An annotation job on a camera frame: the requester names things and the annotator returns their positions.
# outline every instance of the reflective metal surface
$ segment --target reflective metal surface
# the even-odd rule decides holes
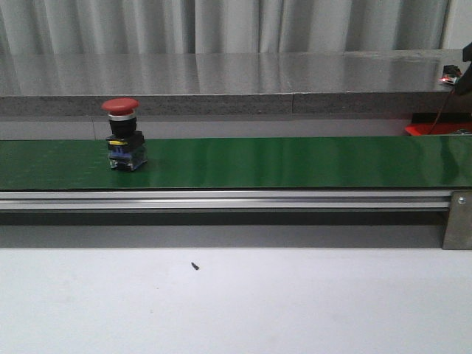
[[[451,191],[0,192],[0,210],[447,209]]]
[[[460,50],[0,55],[0,114],[101,115],[103,100],[122,95],[149,115],[432,112],[449,90],[438,81],[445,64],[465,69]]]

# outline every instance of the red button cap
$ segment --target red button cap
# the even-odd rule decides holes
[[[139,106],[134,98],[122,97],[108,100],[102,104],[104,111],[110,112],[112,116],[127,116],[133,113],[133,109]]]

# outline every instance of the aluminum rail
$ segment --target aluminum rail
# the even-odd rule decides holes
[[[0,211],[84,209],[448,209],[451,190],[0,192]]]

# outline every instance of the gray countertop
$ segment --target gray countertop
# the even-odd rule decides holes
[[[0,115],[103,115],[115,96],[140,114],[435,112],[460,50],[205,55],[0,55]],[[472,111],[472,96],[447,111]]]

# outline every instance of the white curtain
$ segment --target white curtain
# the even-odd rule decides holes
[[[440,47],[448,0],[0,0],[0,54]]]

